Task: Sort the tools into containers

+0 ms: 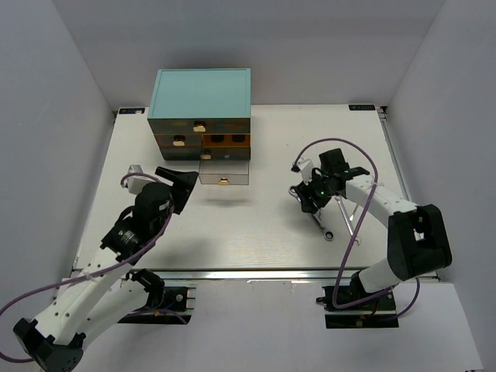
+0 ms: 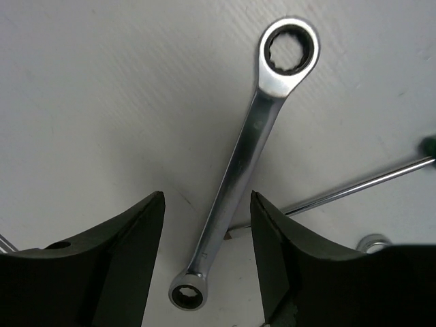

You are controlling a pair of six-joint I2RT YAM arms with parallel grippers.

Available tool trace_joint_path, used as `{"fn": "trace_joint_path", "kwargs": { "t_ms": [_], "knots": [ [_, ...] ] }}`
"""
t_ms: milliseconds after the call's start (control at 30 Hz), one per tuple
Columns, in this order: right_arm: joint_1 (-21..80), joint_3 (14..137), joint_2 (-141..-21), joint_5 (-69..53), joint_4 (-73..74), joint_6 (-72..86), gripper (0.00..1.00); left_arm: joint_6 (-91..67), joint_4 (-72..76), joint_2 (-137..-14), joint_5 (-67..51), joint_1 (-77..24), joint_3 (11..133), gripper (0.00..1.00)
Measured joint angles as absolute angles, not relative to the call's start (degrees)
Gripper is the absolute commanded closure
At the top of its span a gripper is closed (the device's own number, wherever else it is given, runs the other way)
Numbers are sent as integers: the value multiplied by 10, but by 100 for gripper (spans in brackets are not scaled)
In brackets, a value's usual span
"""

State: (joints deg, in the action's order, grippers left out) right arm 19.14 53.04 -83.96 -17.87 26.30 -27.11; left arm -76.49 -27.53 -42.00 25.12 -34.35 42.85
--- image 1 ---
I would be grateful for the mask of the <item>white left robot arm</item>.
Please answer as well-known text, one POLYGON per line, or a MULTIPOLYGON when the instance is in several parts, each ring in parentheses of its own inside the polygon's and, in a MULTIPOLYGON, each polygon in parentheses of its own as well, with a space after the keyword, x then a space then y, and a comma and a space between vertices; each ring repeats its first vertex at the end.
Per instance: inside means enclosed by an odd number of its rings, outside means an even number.
POLYGON ((131 166, 121 185, 135 196, 102 238, 86 270, 63 283, 64 291, 33 319, 20 319, 13 332, 44 371, 72 371, 85 349, 118 322, 166 315, 185 323, 188 288, 168 287, 148 269, 134 266, 164 234, 193 192, 196 171, 158 167, 154 175, 131 166))

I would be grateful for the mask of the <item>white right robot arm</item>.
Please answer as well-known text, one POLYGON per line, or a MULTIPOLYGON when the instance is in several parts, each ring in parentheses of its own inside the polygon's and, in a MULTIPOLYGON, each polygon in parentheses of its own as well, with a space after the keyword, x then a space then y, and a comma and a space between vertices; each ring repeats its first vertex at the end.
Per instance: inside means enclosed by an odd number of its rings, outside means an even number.
POLYGON ((363 167, 351 167, 341 149, 319 156, 320 165, 297 160, 292 171, 301 182, 292 188, 304 213, 315 214, 334 197, 345 198, 371 214, 387 230, 387 254, 355 273, 348 295, 358 308, 369 308, 378 292, 403 281, 448 267, 453 262, 440 209, 400 198, 363 167))

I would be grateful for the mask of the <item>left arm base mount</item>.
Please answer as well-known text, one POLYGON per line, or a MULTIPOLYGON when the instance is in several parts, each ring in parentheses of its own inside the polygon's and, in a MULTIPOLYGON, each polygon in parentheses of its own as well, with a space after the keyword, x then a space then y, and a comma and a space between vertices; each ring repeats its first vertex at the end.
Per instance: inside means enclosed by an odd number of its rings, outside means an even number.
POLYGON ((147 293, 145 305, 119 320, 121 324, 187 325, 195 308, 196 288, 166 284, 157 274, 142 269, 131 271, 125 282, 140 283, 147 293))

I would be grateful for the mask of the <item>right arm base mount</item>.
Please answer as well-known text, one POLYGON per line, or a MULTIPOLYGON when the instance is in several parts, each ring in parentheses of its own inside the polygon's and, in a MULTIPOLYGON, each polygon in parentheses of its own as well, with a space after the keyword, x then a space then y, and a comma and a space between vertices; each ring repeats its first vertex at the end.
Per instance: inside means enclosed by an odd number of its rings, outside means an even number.
POLYGON ((353 307, 338 309, 332 304, 333 286, 323 287, 315 302, 324 308, 327 329, 396 329, 399 327, 392 291, 353 307))

